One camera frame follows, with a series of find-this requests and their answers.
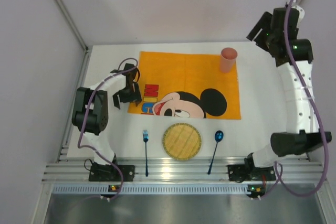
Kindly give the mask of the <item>blue metallic fork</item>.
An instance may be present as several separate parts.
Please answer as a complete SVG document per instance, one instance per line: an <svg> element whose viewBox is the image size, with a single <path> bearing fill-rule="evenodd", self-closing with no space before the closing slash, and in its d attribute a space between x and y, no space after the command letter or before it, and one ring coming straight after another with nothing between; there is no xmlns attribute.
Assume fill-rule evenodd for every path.
<svg viewBox="0 0 336 224"><path fill-rule="evenodd" d="M148 170L148 149L147 149L147 143L149 141L149 135L147 130L143 130L143 141L145 145L145 176L148 177L149 170Z"/></svg>

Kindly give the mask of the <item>orange cartoon mouse placemat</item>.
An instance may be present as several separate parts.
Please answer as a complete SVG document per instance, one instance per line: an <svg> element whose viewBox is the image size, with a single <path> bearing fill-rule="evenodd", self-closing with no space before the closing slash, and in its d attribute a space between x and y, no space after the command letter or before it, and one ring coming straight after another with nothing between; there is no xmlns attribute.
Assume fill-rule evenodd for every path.
<svg viewBox="0 0 336 224"><path fill-rule="evenodd" d="M140 52L142 95L129 113L179 118L240 120L238 73L220 70L218 55Z"/></svg>

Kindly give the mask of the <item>pink plastic cup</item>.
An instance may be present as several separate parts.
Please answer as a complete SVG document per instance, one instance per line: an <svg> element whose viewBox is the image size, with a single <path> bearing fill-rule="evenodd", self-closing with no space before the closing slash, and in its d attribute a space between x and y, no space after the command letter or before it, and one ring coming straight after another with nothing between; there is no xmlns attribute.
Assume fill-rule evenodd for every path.
<svg viewBox="0 0 336 224"><path fill-rule="evenodd" d="M223 73L231 71L232 67L236 63L238 52L231 47L227 47L221 50L220 53L220 70Z"/></svg>

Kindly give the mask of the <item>round woven bamboo plate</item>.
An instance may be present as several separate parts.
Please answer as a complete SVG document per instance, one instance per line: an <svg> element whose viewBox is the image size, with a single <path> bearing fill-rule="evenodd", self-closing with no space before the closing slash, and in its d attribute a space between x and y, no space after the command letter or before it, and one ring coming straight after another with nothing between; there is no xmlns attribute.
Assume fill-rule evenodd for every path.
<svg viewBox="0 0 336 224"><path fill-rule="evenodd" d="M187 161L199 153L202 138L194 126L187 123L176 123L164 132L162 146L169 157L177 161Z"/></svg>

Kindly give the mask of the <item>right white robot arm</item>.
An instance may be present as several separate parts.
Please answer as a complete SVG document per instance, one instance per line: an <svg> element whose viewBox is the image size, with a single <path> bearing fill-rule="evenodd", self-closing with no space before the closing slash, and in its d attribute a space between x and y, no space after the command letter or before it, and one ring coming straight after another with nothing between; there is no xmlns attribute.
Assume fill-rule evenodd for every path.
<svg viewBox="0 0 336 224"><path fill-rule="evenodd" d="M322 147L322 138L316 114L311 103L314 101L312 87L312 45L308 39L298 39L298 25L303 20L304 10L295 5L288 19L288 40L295 71L285 44L286 8L275 8L272 13L264 12L260 20L247 35L247 39L270 53L275 59L281 76L286 102L286 130L272 133L270 143L251 154L249 158L257 168L269 167L288 155L301 155Z"/></svg>

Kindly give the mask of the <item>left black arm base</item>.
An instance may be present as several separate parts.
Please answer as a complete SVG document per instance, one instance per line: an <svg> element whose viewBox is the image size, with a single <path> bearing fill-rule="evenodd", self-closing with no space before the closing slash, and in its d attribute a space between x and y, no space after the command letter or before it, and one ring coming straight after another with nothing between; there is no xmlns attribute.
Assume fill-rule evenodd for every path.
<svg viewBox="0 0 336 224"><path fill-rule="evenodd" d="M132 182L135 176L134 165L118 165L116 161L113 162L117 165L123 175L124 182ZM84 168L89 172L88 180L90 182L121 182L121 175L111 165L101 165L91 159L84 161Z"/></svg>

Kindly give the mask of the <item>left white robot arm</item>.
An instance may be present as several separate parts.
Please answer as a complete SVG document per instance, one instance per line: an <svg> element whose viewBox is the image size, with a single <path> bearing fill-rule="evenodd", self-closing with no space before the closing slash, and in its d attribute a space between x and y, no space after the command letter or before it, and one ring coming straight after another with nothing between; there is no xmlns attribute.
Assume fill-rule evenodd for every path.
<svg viewBox="0 0 336 224"><path fill-rule="evenodd" d="M97 84L76 91L71 122L80 132L77 147L91 149L94 162L99 165L117 163L106 132L109 108L120 109L121 103L139 105L142 101L139 78L137 64L126 63L123 69L112 70Z"/></svg>

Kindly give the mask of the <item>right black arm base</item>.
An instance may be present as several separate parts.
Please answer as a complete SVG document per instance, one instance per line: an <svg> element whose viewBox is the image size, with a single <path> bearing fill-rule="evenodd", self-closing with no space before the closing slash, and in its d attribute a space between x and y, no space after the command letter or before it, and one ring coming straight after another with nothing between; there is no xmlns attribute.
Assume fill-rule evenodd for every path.
<svg viewBox="0 0 336 224"><path fill-rule="evenodd" d="M228 177L231 182L242 183L245 181L275 181L274 168L256 167L252 157L244 158L243 164L227 165Z"/></svg>

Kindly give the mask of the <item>blue metallic spoon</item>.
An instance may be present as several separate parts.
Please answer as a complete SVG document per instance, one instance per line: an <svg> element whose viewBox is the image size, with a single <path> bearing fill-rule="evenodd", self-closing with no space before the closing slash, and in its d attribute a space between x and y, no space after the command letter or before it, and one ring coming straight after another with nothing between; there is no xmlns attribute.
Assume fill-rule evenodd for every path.
<svg viewBox="0 0 336 224"><path fill-rule="evenodd" d="M218 130L218 131L215 132L214 139L215 139L216 145L215 145L215 149L214 149L214 152L213 152L212 160L211 160L209 168L208 168L208 172L207 172L208 175L210 175L211 172L212 172L217 147L218 147L218 144L223 140L223 138L224 138L224 132L223 131Z"/></svg>

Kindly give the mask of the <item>aluminium front rail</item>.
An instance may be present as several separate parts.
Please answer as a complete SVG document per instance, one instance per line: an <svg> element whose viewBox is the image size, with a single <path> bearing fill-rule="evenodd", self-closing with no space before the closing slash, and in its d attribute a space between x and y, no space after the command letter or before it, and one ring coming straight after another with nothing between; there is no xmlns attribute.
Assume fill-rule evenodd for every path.
<svg viewBox="0 0 336 224"><path fill-rule="evenodd" d="M145 175L145 159L119 159L121 165L135 166L135 182L228 182L228 165L240 165L243 158L216 158L212 173L208 174L210 158L194 158L189 161L177 161L171 158L150 158L149 175ZM319 181L323 167L320 162L307 158L288 158L280 162L283 165L282 179L286 183L316 183ZM88 181L90 163L84 159L62 159L46 165L42 182L44 183L84 183Z"/></svg>

